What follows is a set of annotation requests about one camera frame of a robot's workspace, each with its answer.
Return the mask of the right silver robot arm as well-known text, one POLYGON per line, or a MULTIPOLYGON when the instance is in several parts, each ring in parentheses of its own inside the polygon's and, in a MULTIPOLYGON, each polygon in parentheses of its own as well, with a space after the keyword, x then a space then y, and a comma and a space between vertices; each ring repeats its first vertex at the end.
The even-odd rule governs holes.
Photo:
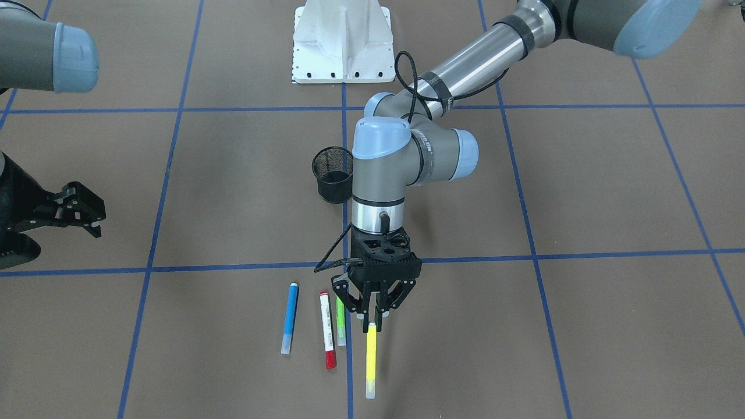
MULTIPOLYGON (((99 54, 88 32, 48 22, 21 2, 3 1, 1 10, 2 92, 21 88, 55 93, 87 93, 98 81, 99 54)), ((2 154, 1 267, 13 268, 39 257, 27 231, 43 226, 79 226, 101 236, 104 200, 80 182, 51 193, 7 154, 2 154)))

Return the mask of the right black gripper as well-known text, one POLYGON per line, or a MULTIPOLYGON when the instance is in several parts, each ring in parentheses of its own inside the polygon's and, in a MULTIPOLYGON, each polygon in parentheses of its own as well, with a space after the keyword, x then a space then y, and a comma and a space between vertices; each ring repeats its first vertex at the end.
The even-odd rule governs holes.
POLYGON ((1 268, 8 269, 35 260, 41 254, 40 245, 26 234, 15 231, 41 204, 52 196, 2 153, 1 177, 1 268))

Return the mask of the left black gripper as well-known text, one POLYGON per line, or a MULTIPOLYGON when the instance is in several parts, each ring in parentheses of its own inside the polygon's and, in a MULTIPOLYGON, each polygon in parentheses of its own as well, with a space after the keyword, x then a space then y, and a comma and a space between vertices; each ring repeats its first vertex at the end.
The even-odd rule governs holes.
POLYGON ((375 331, 382 331, 382 321, 388 310, 388 291, 383 282, 417 279, 421 259, 410 249, 410 237, 405 230, 375 235, 352 230, 351 256, 361 262, 348 269, 348 276, 360 293, 359 318, 362 332, 370 328, 370 302, 376 293, 375 331))

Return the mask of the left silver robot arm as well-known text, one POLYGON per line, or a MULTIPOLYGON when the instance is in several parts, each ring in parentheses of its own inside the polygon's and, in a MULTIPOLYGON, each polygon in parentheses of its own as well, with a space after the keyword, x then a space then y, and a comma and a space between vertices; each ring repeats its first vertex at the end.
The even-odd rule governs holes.
POLYGON ((518 1, 516 10, 397 94, 368 101, 352 143, 350 258, 332 287, 346 309, 382 329, 417 283, 421 260, 404 226, 408 186, 453 181, 476 169, 471 133, 437 119, 458 101, 491 88, 533 50, 569 39, 648 59, 670 48, 696 16, 699 1, 518 1))

